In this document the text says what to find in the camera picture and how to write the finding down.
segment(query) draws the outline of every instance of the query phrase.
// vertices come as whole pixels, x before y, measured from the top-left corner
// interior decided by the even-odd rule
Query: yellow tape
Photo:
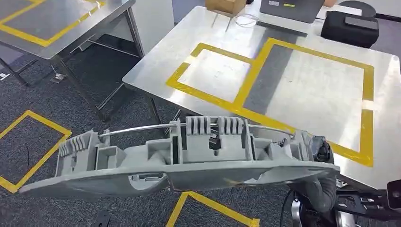
[[[187,199],[188,195],[189,195],[189,192],[181,193],[181,196],[178,199],[178,202],[175,205],[174,210],[170,215],[170,218],[168,219],[168,222],[167,222],[167,225],[166,225],[167,227],[173,227],[174,226],[175,222],[177,221],[178,215],[180,214],[180,212],[181,212],[181,210],[182,210],[182,208],[184,206],[185,200]]]
[[[314,56],[318,56],[321,58],[326,58],[332,61],[337,61],[343,64],[351,65],[354,67],[362,68],[364,70],[364,79],[363,79],[363,92],[362,92],[362,98],[363,100],[369,100],[373,101],[373,96],[374,96],[374,90],[373,90],[373,85],[374,85],[374,67],[371,65],[366,65],[357,61],[352,61],[349,59],[337,57],[331,54],[315,51],[312,49],[304,48],[295,44],[287,43],[281,40],[269,38],[266,43],[264,44],[261,52],[259,55],[256,57],[255,60],[248,59],[246,57],[247,63],[251,64],[251,68],[248,71],[247,75],[245,76],[245,80],[243,84],[241,85],[237,96],[235,97],[234,102],[228,102],[226,100],[223,100],[221,98],[215,97],[213,95],[207,94],[203,91],[197,90],[193,87],[190,87],[186,84],[182,84],[178,82],[178,79],[182,76],[182,74],[187,70],[189,67],[189,63],[183,63],[178,69],[173,73],[173,75],[167,80],[166,84],[168,86],[171,86],[175,89],[178,89],[180,91],[183,91],[187,94],[193,95],[197,98],[200,98],[202,100],[205,100],[207,102],[213,103],[217,106],[220,106],[232,113],[235,113],[239,116],[245,117],[247,119],[250,119],[254,122],[258,122],[262,125],[272,127],[272,128],[278,128],[278,129],[284,129],[284,130],[290,130],[294,132],[295,128],[292,126],[289,126],[287,124],[284,124],[282,122],[279,122],[277,120],[274,120],[272,118],[269,118],[263,114],[253,112],[251,110],[248,110],[246,108],[243,108],[243,105],[245,103],[246,98],[248,97],[249,92],[251,91],[251,88],[256,81],[259,72],[266,61],[271,49],[273,48],[274,45],[279,45],[282,47],[286,47],[289,49],[305,52],[308,54],[312,54]],[[243,61],[241,57],[238,56],[238,54],[234,53],[227,53],[227,51],[219,49],[217,47],[210,48],[210,46],[206,44],[200,43],[191,53],[192,56],[196,57],[198,54],[202,51],[202,49],[206,49],[210,51],[214,51],[220,54],[223,54],[225,56],[232,56],[235,59],[238,59],[240,61]],[[359,145],[359,152],[356,152],[354,150],[351,150],[349,148],[345,148],[339,144],[336,144],[334,142],[330,142],[333,151],[341,156],[344,156],[348,159],[351,159],[353,161],[356,161],[358,163],[361,163],[365,166],[372,167],[373,166],[373,112],[371,110],[361,110],[361,137],[360,137],[360,145]]]
[[[11,14],[10,16],[0,20],[0,31],[9,33],[11,35],[17,36],[21,39],[30,41],[32,43],[38,44],[40,46],[43,47],[47,47],[50,44],[52,44],[54,41],[56,41],[57,39],[59,39],[60,37],[62,37],[63,35],[65,35],[67,32],[69,32],[71,29],[73,29],[75,26],[77,26],[80,22],[82,22],[83,20],[85,20],[86,18],[88,18],[91,14],[93,14],[94,12],[96,12],[100,7],[102,7],[105,3],[102,1],[96,2],[98,3],[98,6],[94,7],[93,9],[90,10],[90,12],[86,13],[85,15],[83,15],[81,18],[79,18],[78,20],[72,22],[70,25],[68,25],[67,27],[65,27],[64,29],[62,29],[61,31],[59,31],[58,33],[56,33],[53,37],[51,37],[48,40],[39,38],[37,36],[25,33],[23,31],[20,31],[18,29],[9,27],[4,25],[4,23],[6,23],[7,21],[10,21],[12,19],[14,19],[15,17],[18,17],[19,15],[35,8],[36,6],[38,6],[39,4],[45,2],[46,0],[29,0],[31,2],[33,2],[33,4]]]
[[[175,205],[174,210],[171,213],[171,216],[170,216],[166,226],[168,226],[168,227],[174,226],[175,222],[177,221],[178,215],[180,214],[188,195],[191,196],[192,198],[194,198],[196,201],[201,202],[201,203],[205,204],[206,206],[213,208],[213,209],[217,210],[218,212],[223,213],[238,222],[243,223],[244,225],[251,226],[251,227],[259,226],[260,219],[250,219],[250,218],[248,218],[234,210],[231,210],[230,208],[227,208],[227,207],[221,205],[220,203],[215,202],[215,201],[213,201],[201,194],[198,194],[196,192],[181,193],[181,196],[178,199],[178,202]]]
[[[70,135],[71,131],[63,128],[62,126],[47,120],[46,118],[27,110],[20,117],[18,117],[9,127],[7,127],[3,132],[0,133],[0,139],[3,138],[8,132],[10,132],[17,124],[19,124],[24,118],[27,116],[32,117],[33,119],[49,126],[56,131],[64,134],[64,136],[18,181],[17,184],[13,184],[6,180],[5,178],[0,176],[0,186],[9,190],[11,193],[17,192],[17,190],[25,184],[25,182],[46,162],[47,159],[54,154],[54,152],[59,147],[59,144],[65,141]]]

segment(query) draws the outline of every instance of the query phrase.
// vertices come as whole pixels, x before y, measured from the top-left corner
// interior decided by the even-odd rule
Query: table leg
[[[97,114],[99,119],[101,119],[102,121],[105,121],[106,120],[105,115],[96,107],[94,100],[89,97],[89,95],[84,90],[84,88],[79,84],[74,73],[68,68],[68,66],[65,64],[65,62],[62,59],[59,59],[59,61],[60,61],[61,69],[64,71],[64,74],[67,76],[67,78],[71,81],[71,83],[78,90],[78,92],[85,99],[85,101],[88,102],[88,104],[90,105],[92,110]]]
[[[145,96],[146,102],[148,103],[148,107],[150,110],[150,113],[152,114],[153,120],[156,121],[156,124],[162,124],[162,121],[160,120],[159,113],[157,112],[156,105],[155,105],[155,100],[149,96]],[[162,133],[164,137],[164,129],[159,129],[160,132]]]
[[[139,41],[139,33],[138,33],[138,30],[136,29],[135,18],[134,18],[134,14],[132,12],[132,8],[131,7],[129,7],[127,9],[127,11],[125,11],[125,17],[126,17],[127,22],[128,22],[128,27],[130,28],[132,40],[134,41],[134,43],[135,43],[135,45],[137,47],[139,57],[142,59],[143,56],[145,56],[145,54],[143,52],[142,45],[141,45],[141,43]]]
[[[3,61],[2,58],[0,58],[0,64],[3,65],[8,71],[10,71],[10,73],[17,78],[17,80],[24,86],[29,87],[29,84],[22,79],[22,77],[19,75],[19,73],[15,72],[5,61]]]

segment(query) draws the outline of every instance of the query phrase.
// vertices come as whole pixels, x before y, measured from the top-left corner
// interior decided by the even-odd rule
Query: metal wire
[[[285,133],[287,135],[290,135],[290,136],[294,137],[294,134],[292,134],[292,133],[290,133],[288,131],[281,130],[281,129],[270,128],[270,127],[266,127],[266,126],[263,126],[263,125],[256,125],[256,124],[249,124],[248,126],[250,128],[258,128],[258,129],[266,129],[266,130],[271,130],[271,131],[278,131],[278,132],[282,132],[282,133]]]
[[[180,126],[181,127],[185,127],[186,123],[181,123]],[[215,126],[218,126],[218,124],[211,123],[210,126],[211,127],[215,127]],[[266,129],[266,130],[271,130],[271,131],[278,131],[278,132],[282,132],[282,133],[288,134],[290,136],[294,136],[290,132],[287,132],[287,131],[284,131],[284,130],[280,130],[280,129],[275,129],[275,128],[269,128],[269,127],[266,127],[266,126],[263,126],[263,125],[249,124],[248,126],[250,128],[259,128],[259,129]],[[111,132],[108,132],[108,133],[105,133],[105,134],[100,134],[99,138],[105,137],[105,136],[111,136],[111,135],[115,135],[115,134],[120,134],[120,133],[126,133],[126,132],[149,130],[149,129],[160,129],[160,128],[171,128],[171,127],[176,127],[176,124],[175,123],[170,123],[170,124],[147,125],[147,126],[140,126],[140,127],[123,129],[123,130],[118,130],[118,131],[111,131]]]

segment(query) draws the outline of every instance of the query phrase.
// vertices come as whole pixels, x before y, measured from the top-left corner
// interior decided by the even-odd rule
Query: stainless steel table
[[[214,18],[194,8],[123,82],[197,114],[238,114],[324,135],[334,152],[347,150],[335,154],[335,164],[353,183],[384,189],[401,178],[398,57],[325,40],[314,35],[315,25],[300,27],[307,28],[301,33],[232,22],[225,31],[229,18]],[[290,20],[274,20],[296,28]],[[267,59],[255,62],[261,55]]]
[[[138,45],[131,6],[135,0],[0,0],[0,43],[59,64],[75,88],[99,118],[101,109],[122,87],[116,88],[99,106],[66,66],[65,59],[75,49],[118,17],[128,21],[132,38]],[[137,48],[140,57],[141,48]],[[24,85],[18,72],[5,67]]]

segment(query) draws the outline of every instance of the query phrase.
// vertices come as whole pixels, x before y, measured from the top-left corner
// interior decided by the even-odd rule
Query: metal rod
[[[17,73],[15,72],[2,58],[0,58],[0,64],[3,65],[17,80],[24,86],[29,87],[29,84]]]
[[[128,27],[130,28],[132,40],[134,41],[135,46],[137,47],[137,51],[139,53],[139,56],[142,59],[145,56],[145,53],[143,51],[142,43],[139,40],[139,32],[138,32],[138,29],[137,29],[137,24],[135,22],[135,17],[134,17],[134,13],[132,11],[132,7],[129,7],[125,11],[125,18],[127,20]]]
[[[177,124],[175,123],[170,123],[170,124],[155,124],[155,125],[147,125],[147,126],[140,126],[140,127],[135,127],[135,128],[129,128],[129,129],[123,129],[123,130],[118,130],[118,131],[111,131],[105,134],[101,134],[99,135],[99,138],[104,137],[104,136],[111,136],[111,135],[115,135],[115,134],[120,134],[120,133],[125,133],[125,132],[132,132],[132,131],[141,131],[141,130],[149,130],[149,129],[161,129],[161,128],[171,128],[171,127],[175,127]],[[185,127],[186,123],[181,123],[180,124],[181,127]],[[211,123],[210,124],[211,127],[216,127],[218,126],[217,123]],[[294,134],[284,131],[284,130],[280,130],[280,129],[275,129],[275,128],[270,128],[270,127],[266,127],[263,125],[255,125],[255,124],[249,124],[248,125],[250,128],[259,128],[259,129],[266,129],[266,130],[272,130],[272,131],[278,131],[278,132],[282,132],[285,134],[288,134],[290,136],[294,136]]]
[[[149,129],[161,129],[161,128],[167,128],[167,127],[175,127],[176,124],[156,124],[156,125],[147,125],[147,126],[141,126],[141,127],[136,127],[136,128],[130,128],[130,129],[123,129],[123,130],[118,130],[118,131],[111,131],[105,134],[99,135],[99,138],[104,137],[104,136],[111,136],[119,133],[125,133],[125,132],[131,132],[131,131],[141,131],[141,130],[149,130]]]
[[[181,109],[179,109],[179,110],[177,111],[177,113],[175,114],[175,116],[174,116],[174,118],[172,119],[172,121],[173,121],[173,122],[177,121],[177,119],[180,117],[180,115],[181,115]],[[169,133],[169,131],[170,131],[170,128],[167,128],[167,129],[164,131],[164,134],[167,135],[167,134]]]
[[[266,130],[271,130],[271,131],[278,131],[278,132],[282,132],[282,133],[285,133],[285,134],[290,135],[290,136],[294,136],[294,134],[292,134],[292,133],[290,133],[288,131],[284,131],[284,130],[281,130],[281,129],[270,128],[270,127],[266,127],[266,126],[263,126],[263,125],[249,124],[248,126],[250,128],[258,128],[258,129],[266,129]]]
[[[28,64],[26,64],[26,65],[24,65],[23,67],[21,67],[20,69],[18,69],[17,71],[16,71],[16,73],[21,73],[21,72],[23,72],[24,70],[26,70],[29,66],[31,66],[31,65],[33,65],[35,62],[37,62],[38,60],[37,59],[34,59],[34,60],[32,60],[32,61],[30,61]]]
[[[128,55],[131,55],[131,56],[140,58],[139,56],[137,56],[137,55],[135,55],[135,54],[132,54],[132,53],[130,53],[130,52],[122,51],[122,50],[119,50],[119,49],[114,48],[114,47],[112,47],[112,46],[109,46],[109,45],[106,45],[106,44],[103,44],[103,43],[99,43],[99,42],[97,42],[97,41],[93,41],[93,40],[88,39],[88,42],[93,43],[93,44],[97,44],[97,45],[99,45],[99,46],[104,46],[104,47],[107,47],[107,48],[109,48],[109,49],[112,49],[112,50],[115,50],[115,51],[118,51],[118,52],[121,52],[121,53],[124,53],[124,54],[128,54]]]
[[[64,74],[67,75],[67,78],[76,90],[78,90],[79,94],[85,99],[85,101],[90,105],[92,110],[97,114],[100,120],[105,121],[105,115],[96,107],[96,104],[92,98],[89,97],[86,90],[79,84],[77,78],[75,77],[74,73],[68,68],[65,62],[60,58],[59,59],[61,70],[64,71]]]
[[[102,103],[101,103],[99,106],[97,106],[97,109],[98,109],[98,110],[101,110],[101,109],[110,101],[110,99],[112,99],[113,96],[114,96],[123,86],[124,86],[124,84],[121,83],[116,89],[114,89],[114,91],[113,91],[112,93],[110,93],[109,96],[108,96],[105,100],[103,100]]]
[[[148,107],[149,107],[150,113],[153,116],[153,120],[156,121],[156,124],[161,124],[162,121],[160,119],[159,113],[157,112],[155,100],[153,100],[153,98],[151,98],[149,96],[145,96],[145,100],[148,103]],[[160,129],[160,133],[163,137],[165,136],[163,129]]]

